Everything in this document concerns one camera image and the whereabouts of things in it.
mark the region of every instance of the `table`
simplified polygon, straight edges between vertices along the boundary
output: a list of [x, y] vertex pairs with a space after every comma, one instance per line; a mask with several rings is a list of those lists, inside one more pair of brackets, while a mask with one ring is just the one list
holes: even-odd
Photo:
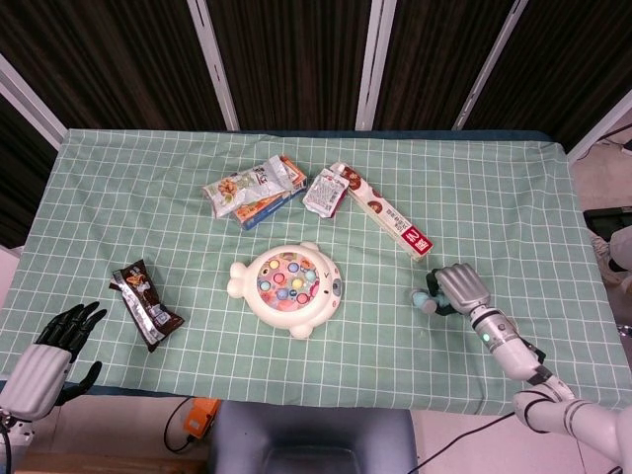
[[[108, 317], [71, 380], [99, 359], [98, 384], [115, 391], [498, 414], [522, 385], [504, 378], [465, 318], [422, 314], [408, 295], [431, 269], [469, 262], [578, 396], [630, 403], [630, 369], [558, 144], [356, 136], [70, 130], [0, 316], [2, 371], [53, 315], [99, 300]], [[211, 218], [202, 185], [280, 152], [311, 177], [351, 164], [433, 251], [412, 262], [350, 198], [333, 220], [299, 199], [250, 231]], [[308, 341], [225, 291], [233, 262], [302, 241], [318, 243], [345, 282], [340, 310]], [[140, 258], [186, 319], [153, 354], [108, 289], [112, 271]]]

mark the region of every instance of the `gray chair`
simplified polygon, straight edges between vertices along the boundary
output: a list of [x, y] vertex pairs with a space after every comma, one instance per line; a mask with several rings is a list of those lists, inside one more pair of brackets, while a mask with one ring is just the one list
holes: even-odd
[[208, 472], [406, 474], [417, 465], [408, 410], [222, 403]]

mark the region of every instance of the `colorful toy pieces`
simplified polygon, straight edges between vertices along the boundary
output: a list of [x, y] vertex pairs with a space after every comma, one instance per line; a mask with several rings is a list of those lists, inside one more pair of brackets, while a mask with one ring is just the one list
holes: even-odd
[[230, 266], [228, 294], [243, 297], [262, 321], [297, 339], [332, 317], [343, 283], [336, 265], [312, 242], [268, 250], [246, 267]]

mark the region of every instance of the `robotic arm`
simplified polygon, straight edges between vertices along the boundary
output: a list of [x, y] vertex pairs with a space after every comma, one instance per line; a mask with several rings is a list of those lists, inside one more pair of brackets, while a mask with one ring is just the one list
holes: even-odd
[[98, 306], [98, 302], [79, 304], [55, 316], [22, 354], [5, 383], [0, 393], [0, 466], [5, 472], [13, 472], [33, 441], [33, 422], [54, 406], [83, 395], [97, 380], [102, 366], [99, 361], [81, 382], [64, 387], [90, 332], [107, 313], [105, 309], [94, 312]]
[[468, 264], [435, 270], [427, 277], [428, 292], [417, 290], [413, 302], [425, 312], [468, 316], [507, 377], [532, 385], [513, 396], [517, 417], [537, 433], [570, 435], [632, 469], [629, 439], [632, 407], [620, 413], [576, 399], [571, 389], [543, 364], [543, 353], [520, 337], [500, 309], [490, 306], [491, 295]]

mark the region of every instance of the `white box with red label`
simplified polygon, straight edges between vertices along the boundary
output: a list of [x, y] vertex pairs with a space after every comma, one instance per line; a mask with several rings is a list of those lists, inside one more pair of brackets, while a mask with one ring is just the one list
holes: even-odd
[[346, 163], [336, 163], [330, 169], [349, 180], [349, 193], [362, 209], [402, 247], [415, 261], [433, 247], [424, 233], [398, 212], [381, 194]]

